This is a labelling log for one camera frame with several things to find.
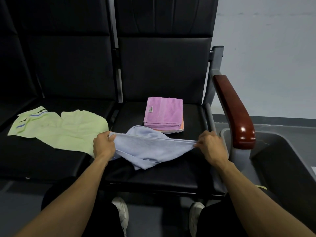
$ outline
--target black leather backrest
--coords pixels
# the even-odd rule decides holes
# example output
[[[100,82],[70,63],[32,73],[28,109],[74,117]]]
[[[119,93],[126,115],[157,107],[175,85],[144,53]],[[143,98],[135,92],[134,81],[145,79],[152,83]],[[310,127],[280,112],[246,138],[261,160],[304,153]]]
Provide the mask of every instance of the black leather backrest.
[[[123,97],[200,104],[218,0],[114,0]]]
[[[0,96],[37,96],[5,0],[0,0]]]
[[[116,99],[106,0],[12,0],[46,97]]]

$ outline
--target white wall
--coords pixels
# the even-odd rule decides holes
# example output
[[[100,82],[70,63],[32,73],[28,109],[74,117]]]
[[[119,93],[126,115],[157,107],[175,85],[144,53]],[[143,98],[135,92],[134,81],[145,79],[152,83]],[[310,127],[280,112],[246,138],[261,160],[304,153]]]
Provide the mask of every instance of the white wall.
[[[219,0],[212,45],[250,115],[316,119],[316,0]]]

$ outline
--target stack of folded towels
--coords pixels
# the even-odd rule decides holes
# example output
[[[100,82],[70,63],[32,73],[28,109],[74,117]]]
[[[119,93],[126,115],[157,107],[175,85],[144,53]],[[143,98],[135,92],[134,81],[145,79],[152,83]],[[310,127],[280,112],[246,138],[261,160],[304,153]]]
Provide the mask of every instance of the stack of folded towels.
[[[149,97],[145,111],[144,126],[165,134],[183,131],[183,100]]]

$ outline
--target yellow-green towel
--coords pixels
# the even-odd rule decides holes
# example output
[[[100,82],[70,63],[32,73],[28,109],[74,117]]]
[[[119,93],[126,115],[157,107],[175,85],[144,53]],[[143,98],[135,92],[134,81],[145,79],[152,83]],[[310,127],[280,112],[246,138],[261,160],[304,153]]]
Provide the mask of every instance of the yellow-green towel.
[[[8,135],[37,138],[56,149],[85,152],[92,157],[93,139],[108,131],[107,121],[89,111],[48,112],[40,106],[18,115]]]

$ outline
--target white sneaker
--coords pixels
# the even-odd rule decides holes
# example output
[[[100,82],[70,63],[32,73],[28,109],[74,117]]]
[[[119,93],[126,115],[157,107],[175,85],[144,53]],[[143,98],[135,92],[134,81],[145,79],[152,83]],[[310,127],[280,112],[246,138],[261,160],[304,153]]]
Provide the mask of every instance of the white sneaker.
[[[205,206],[201,202],[195,202],[190,207],[189,229],[192,237],[196,237],[198,218],[200,217],[200,213],[204,207]]]
[[[127,229],[127,226],[128,226],[128,208],[127,208],[127,204],[125,203],[125,201],[121,197],[115,197],[112,200],[112,203],[118,209],[119,219],[121,221],[121,226],[123,228],[124,235],[126,237],[126,229]]]

